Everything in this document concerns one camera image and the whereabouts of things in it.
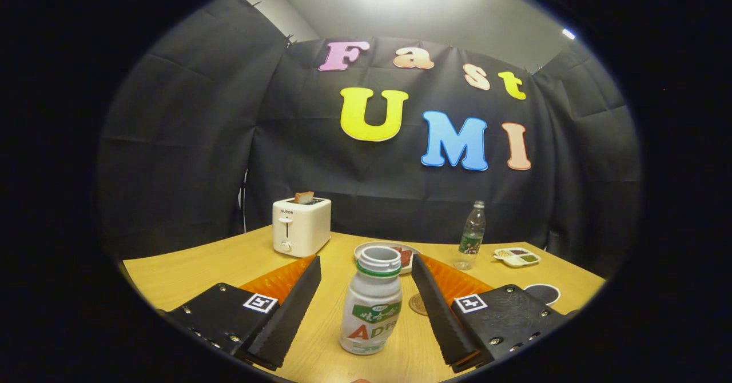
white toaster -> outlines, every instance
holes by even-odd
[[[313,198],[308,204],[295,198],[272,204],[272,247],[290,256],[315,254],[330,240],[330,200]]]

white plate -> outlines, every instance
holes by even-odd
[[[356,257],[356,260],[358,260],[359,257],[361,257],[361,251],[363,251],[364,248],[367,248],[369,246],[385,246],[385,247],[388,247],[388,248],[398,247],[398,248],[402,248],[402,250],[412,250],[412,256],[409,259],[409,265],[408,266],[402,266],[402,271],[400,271],[399,274],[411,273],[411,264],[412,264],[412,260],[414,259],[414,255],[415,254],[421,254],[419,252],[419,250],[416,250],[415,248],[413,248],[411,246],[408,246],[408,245],[403,245],[402,243],[394,243],[394,242],[368,242],[368,243],[364,243],[362,245],[359,245],[359,247],[357,247],[356,250],[353,251],[353,255]]]

bread slice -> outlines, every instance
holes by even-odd
[[[295,193],[295,203],[308,204],[313,201],[313,196],[315,195],[316,193],[314,192]]]

black fabric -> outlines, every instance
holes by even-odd
[[[327,42],[371,48],[345,71],[321,72]],[[486,55],[417,39],[321,39],[289,45],[245,0],[216,0],[163,37],[121,87],[100,145],[105,245],[152,256],[243,232],[236,193],[249,169],[246,229],[271,224],[272,202],[314,190],[333,202],[337,232],[457,243],[474,200],[486,202],[484,242],[526,241],[609,276],[635,234],[638,141],[625,101],[578,42],[536,75]],[[429,70],[395,67],[422,47]],[[463,65],[482,67],[487,91]],[[521,79],[511,97],[497,73]],[[384,122],[387,89],[409,94],[400,132],[358,141],[340,126],[345,87],[366,87],[366,120]],[[487,122],[485,171],[421,164],[426,110],[460,130]],[[507,166],[504,122],[520,123],[529,170]]]
[[[607,278],[632,245],[641,210],[641,151],[610,73],[573,42],[534,75],[557,148],[547,251]]]
[[[237,192],[285,37],[246,0],[215,0],[141,57],[102,133],[105,248],[152,256],[241,233]]]
[[[371,48],[345,71],[321,72],[327,43],[363,40]],[[435,67],[399,68],[395,50],[421,47]],[[491,89],[470,86],[463,65],[486,70]],[[523,81],[524,100],[506,92],[496,74]],[[406,92],[401,129],[382,142],[359,141],[340,126],[345,87],[372,89],[366,121],[381,125],[387,89]],[[421,164],[427,152],[426,110],[445,112],[460,130],[468,117],[487,122],[488,169],[446,162]],[[530,170],[512,170],[503,122],[527,129]],[[271,224],[272,202],[313,190],[332,200],[332,230],[369,237],[457,244],[475,200],[486,202],[486,242],[543,245],[554,196],[554,136],[544,99],[526,71],[486,55],[415,39],[371,37],[298,42],[283,55],[257,119],[246,185],[246,228]]]

letter m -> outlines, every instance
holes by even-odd
[[[429,137],[427,153],[421,157],[421,164],[434,167],[444,165],[445,159],[440,150],[440,147],[444,147],[452,167],[457,166],[463,152],[467,151],[463,160],[465,169],[481,171],[488,169],[483,149],[483,131],[487,127],[486,122],[468,117],[460,133],[456,133],[450,119],[441,111],[429,110],[422,116],[429,123]]]

